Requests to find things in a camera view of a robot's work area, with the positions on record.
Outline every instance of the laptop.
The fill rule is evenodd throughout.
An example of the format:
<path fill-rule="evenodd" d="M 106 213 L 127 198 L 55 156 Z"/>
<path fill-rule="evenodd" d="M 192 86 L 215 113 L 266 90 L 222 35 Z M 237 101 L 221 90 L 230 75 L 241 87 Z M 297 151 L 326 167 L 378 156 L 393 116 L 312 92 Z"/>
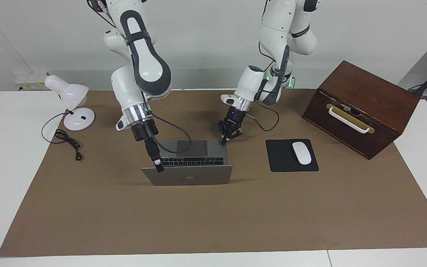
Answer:
<path fill-rule="evenodd" d="M 182 151 L 189 141 L 160 141 L 171 151 Z M 228 165 L 227 146 L 220 140 L 192 140 L 188 151 L 173 154 L 161 150 L 165 170 L 142 168 L 141 171 L 154 185 L 205 185 L 228 184 L 233 166 Z"/>

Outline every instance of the brown paper mat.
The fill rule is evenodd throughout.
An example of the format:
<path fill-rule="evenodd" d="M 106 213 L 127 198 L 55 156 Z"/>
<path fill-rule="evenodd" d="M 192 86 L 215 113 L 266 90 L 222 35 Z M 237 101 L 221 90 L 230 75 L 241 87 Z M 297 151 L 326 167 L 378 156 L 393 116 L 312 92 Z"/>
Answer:
<path fill-rule="evenodd" d="M 50 145 L 0 249 L 0 257 L 158 254 L 427 247 L 427 200 L 392 144 L 368 161 L 301 119 L 313 90 L 286 91 L 269 133 L 245 118 L 245 134 L 228 144 L 230 184 L 152 186 L 151 166 L 130 130 L 116 132 L 112 91 L 90 92 L 97 118 Z M 174 91 L 153 101 L 157 115 L 193 139 L 220 138 L 225 92 Z M 274 113 L 254 105 L 268 127 Z M 157 122 L 159 140 L 183 139 Z M 266 139 L 312 141 L 319 172 L 272 173 Z"/>

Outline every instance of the laptop keyboard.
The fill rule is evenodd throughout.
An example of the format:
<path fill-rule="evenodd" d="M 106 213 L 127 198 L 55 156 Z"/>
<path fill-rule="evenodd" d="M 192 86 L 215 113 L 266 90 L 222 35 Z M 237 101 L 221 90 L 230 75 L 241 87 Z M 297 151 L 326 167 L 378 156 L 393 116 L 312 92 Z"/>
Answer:
<path fill-rule="evenodd" d="M 162 158 L 164 167 L 224 165 L 224 158 Z"/>

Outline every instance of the black mouse pad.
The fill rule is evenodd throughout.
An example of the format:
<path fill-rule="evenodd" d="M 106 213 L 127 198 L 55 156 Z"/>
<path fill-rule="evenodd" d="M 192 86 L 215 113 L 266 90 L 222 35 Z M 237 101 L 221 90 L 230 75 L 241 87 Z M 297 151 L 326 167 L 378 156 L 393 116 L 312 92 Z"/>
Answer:
<path fill-rule="evenodd" d="M 309 164 L 300 164 L 293 151 L 294 142 L 303 142 L 307 146 L 312 159 Z M 269 169 L 272 172 L 319 171 L 309 139 L 266 140 L 266 151 L 268 152 Z"/>

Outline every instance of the wall outlet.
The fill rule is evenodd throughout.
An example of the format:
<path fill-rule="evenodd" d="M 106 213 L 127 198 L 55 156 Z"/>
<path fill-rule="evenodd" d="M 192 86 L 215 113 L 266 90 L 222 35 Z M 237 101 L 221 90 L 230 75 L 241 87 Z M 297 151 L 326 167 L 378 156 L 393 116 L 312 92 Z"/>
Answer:
<path fill-rule="evenodd" d="M 49 88 L 44 83 L 47 76 L 46 72 L 19 74 L 14 83 L 18 91 L 47 91 Z"/>

